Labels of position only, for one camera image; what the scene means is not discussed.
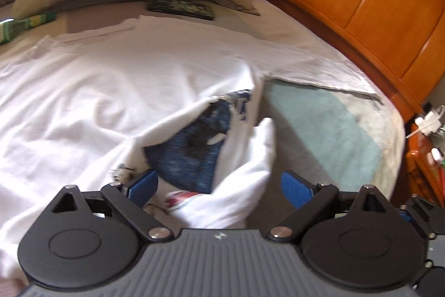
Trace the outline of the white printed t-shirt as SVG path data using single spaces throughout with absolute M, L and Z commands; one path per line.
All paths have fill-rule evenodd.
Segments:
M 268 78 L 375 97 L 348 64 L 217 26 L 142 16 L 1 53 L 1 276 L 68 184 L 92 191 L 172 164 L 158 199 L 196 191 L 174 227 L 242 226 L 275 158 L 256 116 Z

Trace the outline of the wooden bedside table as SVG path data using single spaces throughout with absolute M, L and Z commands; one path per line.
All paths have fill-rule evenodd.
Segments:
M 433 144 L 422 132 L 407 139 L 399 176 L 390 199 L 394 206 L 402 205 L 411 195 L 444 206 L 444 184 L 439 166 L 433 159 L 432 149 Z

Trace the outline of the white charger plug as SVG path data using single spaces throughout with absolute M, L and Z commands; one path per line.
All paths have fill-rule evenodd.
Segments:
M 417 126 L 416 130 L 412 131 L 406 136 L 409 139 L 417 133 L 422 133 L 424 136 L 429 136 L 431 133 L 437 132 L 441 128 L 441 118 L 444 116 L 444 106 L 438 109 L 432 109 L 426 116 L 419 116 L 415 119 L 414 124 Z

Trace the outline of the green glass bottle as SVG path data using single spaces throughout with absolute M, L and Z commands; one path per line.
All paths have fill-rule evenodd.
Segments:
M 32 30 L 38 26 L 53 22 L 57 14 L 53 12 L 30 16 L 25 19 L 6 19 L 1 21 L 0 45 L 13 41 L 19 34 Z

